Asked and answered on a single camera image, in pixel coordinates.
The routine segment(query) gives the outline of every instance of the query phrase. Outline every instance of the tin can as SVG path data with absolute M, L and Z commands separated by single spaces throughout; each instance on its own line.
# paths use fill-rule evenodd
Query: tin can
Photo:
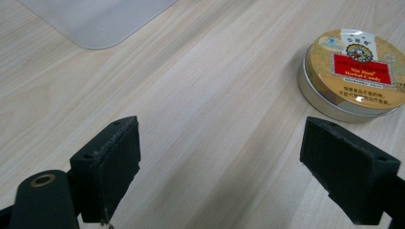
M 344 122 L 370 121 L 405 103 L 405 56 L 368 32 L 329 31 L 307 49 L 298 85 L 321 113 Z

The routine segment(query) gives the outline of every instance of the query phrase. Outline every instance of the transparent mat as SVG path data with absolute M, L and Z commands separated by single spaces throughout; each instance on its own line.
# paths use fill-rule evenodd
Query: transparent mat
M 177 0 L 19 0 L 78 46 L 112 47 Z

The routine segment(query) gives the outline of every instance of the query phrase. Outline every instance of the wooden table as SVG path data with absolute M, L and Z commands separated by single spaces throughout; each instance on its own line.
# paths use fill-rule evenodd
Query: wooden table
M 140 171 L 116 228 L 355 227 L 299 161 L 296 83 L 325 31 L 360 29 L 405 50 L 405 1 L 179 0 L 113 48 L 79 48 L 16 0 L 0 1 L 0 208 L 108 123 L 139 118 Z M 405 108 L 337 122 L 405 161 Z M 404 166 L 399 171 L 405 177 Z M 82 228 L 98 228 L 82 225 Z

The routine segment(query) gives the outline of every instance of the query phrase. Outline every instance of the black plastic part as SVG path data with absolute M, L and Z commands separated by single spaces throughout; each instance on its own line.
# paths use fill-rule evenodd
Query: black plastic part
M 71 158 L 75 211 L 84 222 L 108 223 L 139 170 L 135 116 L 108 125 Z
M 12 207 L 0 210 L 0 229 L 7 229 L 10 225 Z
M 405 228 L 405 181 L 396 177 L 392 185 L 383 189 L 382 192 L 387 197 L 384 210 L 393 218 L 390 228 Z
M 50 170 L 24 180 L 18 186 L 9 228 L 78 228 L 67 175 Z
M 300 160 L 355 224 L 378 224 L 388 199 L 403 198 L 391 188 L 400 161 L 335 123 L 308 117 Z

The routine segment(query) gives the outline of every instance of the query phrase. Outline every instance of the label logo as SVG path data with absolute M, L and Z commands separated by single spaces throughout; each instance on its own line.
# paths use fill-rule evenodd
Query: label logo
M 343 43 L 341 40 L 331 36 L 321 37 L 319 39 L 319 45 L 325 50 L 331 52 L 342 52 L 346 47 L 345 43 Z
M 365 46 L 360 44 L 351 44 L 346 48 L 348 56 L 361 63 L 367 63 L 373 60 L 372 52 Z

